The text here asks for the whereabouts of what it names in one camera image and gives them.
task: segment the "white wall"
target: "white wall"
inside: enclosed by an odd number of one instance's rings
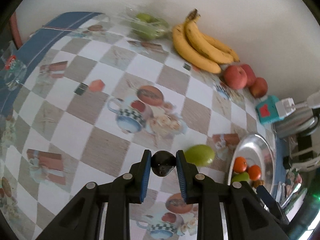
[[[24,0],[18,24],[26,40],[60,13],[108,13],[128,3],[148,5],[171,24],[197,8],[200,30],[232,46],[270,94],[300,101],[320,88],[320,27],[301,0]]]

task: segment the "red apple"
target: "red apple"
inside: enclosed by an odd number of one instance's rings
[[[264,78],[258,77],[249,90],[254,98],[262,98],[268,91],[268,84]]]
[[[251,87],[257,79],[256,75],[254,74],[252,68],[248,64],[243,64],[241,65],[241,67],[247,74],[248,81],[246,87]]]
[[[223,73],[226,84],[232,89],[242,89],[247,84],[247,74],[239,65],[229,66]]]
[[[137,109],[140,113],[142,113],[146,109],[145,104],[142,103],[140,100],[134,100],[131,103],[131,107]]]
[[[166,213],[164,216],[161,218],[163,222],[169,222],[169,223],[174,223],[177,219],[177,216],[173,213]]]

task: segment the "kettle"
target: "kettle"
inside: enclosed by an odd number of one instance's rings
[[[307,106],[296,109],[282,121],[275,123],[278,138],[293,134],[300,137],[308,136],[315,132],[320,125],[319,108],[311,109]]]

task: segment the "red label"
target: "red label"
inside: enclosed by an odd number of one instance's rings
[[[268,117],[271,115],[268,110],[268,104],[264,104],[262,107],[260,107],[259,111],[260,111],[261,117]]]
[[[17,57],[16,57],[15,55],[10,56],[10,57],[8,58],[6,64],[5,64],[4,69],[5,69],[5,70],[9,70],[10,67],[11,67],[11,64],[16,60],[16,58],[17,58]]]

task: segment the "black square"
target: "black square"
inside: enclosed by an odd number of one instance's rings
[[[191,66],[185,63],[185,64],[183,65],[183,68],[185,68],[186,70],[190,71]]]
[[[81,83],[75,90],[75,93],[81,96],[87,90],[87,88],[88,88],[88,85]]]

